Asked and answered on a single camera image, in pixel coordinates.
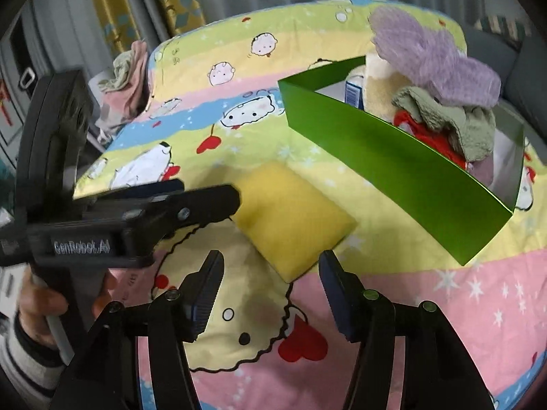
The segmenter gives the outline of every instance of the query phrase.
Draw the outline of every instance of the screw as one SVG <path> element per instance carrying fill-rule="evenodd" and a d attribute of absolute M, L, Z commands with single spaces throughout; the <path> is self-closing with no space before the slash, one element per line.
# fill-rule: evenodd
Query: screw
<path fill-rule="evenodd" d="M 190 210 L 188 208 L 181 209 L 177 214 L 177 219 L 180 221 L 186 220 L 190 216 Z"/>
<path fill-rule="evenodd" d="M 379 298 L 379 293 L 376 290 L 365 290 L 363 296 L 369 301 L 375 301 Z"/>
<path fill-rule="evenodd" d="M 165 298 L 168 300 L 168 301 L 175 301 L 177 300 L 179 297 L 180 297 L 180 293 L 178 292 L 178 290 L 168 290 L 166 293 L 165 293 Z"/>
<path fill-rule="evenodd" d="M 115 301 L 110 304 L 110 308 L 108 309 L 109 313 L 117 313 L 121 308 L 123 307 L 121 302 Z"/>
<path fill-rule="evenodd" d="M 169 197 L 167 194 L 157 195 L 156 197 L 152 197 L 150 200 L 151 202 L 163 202 L 167 197 Z"/>
<path fill-rule="evenodd" d="M 437 311 L 437 305 L 431 301 L 424 301 L 422 303 L 423 309 L 425 309 L 426 312 L 434 313 Z"/>
<path fill-rule="evenodd" d="M 134 219 L 135 217 L 139 217 L 142 213 L 142 209 L 132 209 L 132 210 L 129 210 L 129 211 L 125 211 L 121 218 L 124 219 L 124 220 L 130 220 L 130 219 Z"/>

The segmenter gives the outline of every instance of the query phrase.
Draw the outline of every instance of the sleeve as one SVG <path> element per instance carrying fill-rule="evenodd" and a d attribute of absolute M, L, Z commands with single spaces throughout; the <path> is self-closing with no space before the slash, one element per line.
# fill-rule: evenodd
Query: sleeve
<path fill-rule="evenodd" d="M 18 315 L 4 339 L 0 338 L 0 367 L 4 379 L 9 380 L 31 410 L 49 408 L 64 369 L 59 352 L 32 340 L 23 331 Z M 0 386 L 6 388 L 2 379 Z"/>

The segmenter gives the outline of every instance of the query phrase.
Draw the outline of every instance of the yellow sponge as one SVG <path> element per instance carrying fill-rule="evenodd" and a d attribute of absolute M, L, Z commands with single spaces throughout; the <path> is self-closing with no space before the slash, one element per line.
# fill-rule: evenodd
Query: yellow sponge
<path fill-rule="evenodd" d="M 353 217 L 281 163 L 265 163 L 236 186 L 241 206 L 234 222 L 285 282 L 355 228 Z"/>

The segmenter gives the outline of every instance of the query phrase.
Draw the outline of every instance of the colorful bedspread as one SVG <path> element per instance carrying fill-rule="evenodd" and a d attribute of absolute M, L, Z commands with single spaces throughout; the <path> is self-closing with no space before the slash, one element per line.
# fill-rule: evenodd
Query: colorful bedspread
<path fill-rule="evenodd" d="M 372 48 L 368 16 L 381 4 L 392 3 L 331 0 L 275 8 L 163 43 L 149 63 L 147 110 L 84 175 L 77 194 L 173 177 L 190 189 L 232 182 L 268 160 L 284 161 L 358 219 L 358 228 L 335 249 L 344 268 L 394 302 L 436 302 L 495 406 L 511 408 L 542 366 L 547 336 L 547 170 L 534 150 L 527 148 L 525 156 L 521 210 L 462 268 L 373 185 L 293 132 L 284 115 L 277 80 L 365 54 Z M 400 7 L 425 26 L 448 29 L 466 50 L 453 20 Z M 129 304 L 150 300 L 178 286 L 210 248 L 225 254 L 207 330 L 187 345 L 203 408 L 341 408 L 358 347 L 336 330 L 317 271 L 287 285 L 230 221 L 191 231 L 162 242 L 146 271 L 122 274 L 116 296 Z M 146 353 L 146 339 L 141 342 Z M 400 348 L 391 409 L 400 403 Z M 152 410 L 145 356 L 140 373 L 145 408 Z"/>

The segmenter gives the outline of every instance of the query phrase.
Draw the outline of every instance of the green cardboard box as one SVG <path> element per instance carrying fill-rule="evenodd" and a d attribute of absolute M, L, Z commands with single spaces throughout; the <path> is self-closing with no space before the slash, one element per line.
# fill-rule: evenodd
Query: green cardboard box
<path fill-rule="evenodd" d="M 343 94 L 335 99 L 316 92 L 343 85 L 349 71 L 364 60 L 338 61 L 280 80 L 289 126 L 370 181 L 465 265 L 515 210 L 523 124 L 508 109 L 494 108 L 495 171 L 489 190 L 411 135 L 344 103 Z"/>

